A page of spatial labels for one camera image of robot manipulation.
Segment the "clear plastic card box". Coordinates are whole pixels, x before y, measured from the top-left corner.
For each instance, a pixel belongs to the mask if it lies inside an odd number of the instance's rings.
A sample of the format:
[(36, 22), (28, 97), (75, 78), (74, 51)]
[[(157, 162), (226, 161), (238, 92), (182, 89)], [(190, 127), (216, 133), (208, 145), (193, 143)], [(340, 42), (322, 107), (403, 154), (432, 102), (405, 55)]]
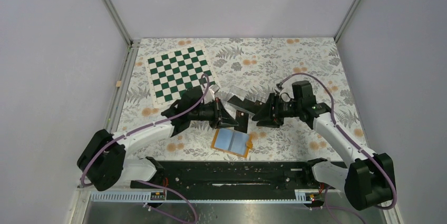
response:
[(242, 89), (232, 85), (226, 97), (226, 102), (234, 111), (238, 110), (254, 116), (261, 106), (266, 103), (270, 93), (273, 93), (273, 89), (268, 87), (254, 86)]

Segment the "orange leather card holder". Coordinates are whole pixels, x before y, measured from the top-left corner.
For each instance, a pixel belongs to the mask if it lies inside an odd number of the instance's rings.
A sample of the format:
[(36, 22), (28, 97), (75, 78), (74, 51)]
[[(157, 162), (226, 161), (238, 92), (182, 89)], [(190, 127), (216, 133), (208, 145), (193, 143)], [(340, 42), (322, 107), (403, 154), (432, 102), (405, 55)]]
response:
[(247, 158), (249, 150), (253, 148), (252, 136), (231, 129), (218, 129), (212, 140), (211, 148)]

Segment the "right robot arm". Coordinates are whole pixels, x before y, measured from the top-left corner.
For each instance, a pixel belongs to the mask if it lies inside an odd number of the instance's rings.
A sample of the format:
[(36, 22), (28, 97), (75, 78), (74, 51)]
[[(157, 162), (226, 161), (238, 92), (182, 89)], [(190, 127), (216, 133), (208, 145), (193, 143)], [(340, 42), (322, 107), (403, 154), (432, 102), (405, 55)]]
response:
[(299, 118), (321, 135), (342, 158), (342, 168), (325, 159), (310, 161), (310, 169), (302, 174), (304, 185), (315, 188), (324, 183), (343, 192), (356, 210), (396, 203), (394, 166), (391, 157), (377, 154), (361, 146), (348, 134), (326, 103), (317, 103), (309, 81), (292, 84), (293, 98), (284, 101), (279, 93), (271, 93), (253, 116), (260, 127), (279, 128), (285, 118)]

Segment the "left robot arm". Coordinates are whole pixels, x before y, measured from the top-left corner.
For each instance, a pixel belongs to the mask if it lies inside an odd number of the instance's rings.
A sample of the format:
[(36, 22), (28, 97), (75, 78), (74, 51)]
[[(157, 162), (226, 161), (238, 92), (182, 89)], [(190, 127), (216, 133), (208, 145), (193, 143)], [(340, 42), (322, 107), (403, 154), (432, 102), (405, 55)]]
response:
[(82, 171), (81, 185), (94, 186), (97, 191), (105, 191), (117, 182), (134, 180), (143, 180), (152, 188), (160, 186), (164, 175), (153, 161), (132, 160), (129, 156), (149, 143), (176, 136), (192, 121), (207, 121), (213, 129), (238, 125), (211, 89), (190, 88), (161, 112), (157, 122), (128, 132), (110, 133), (106, 129), (95, 132), (77, 161)]

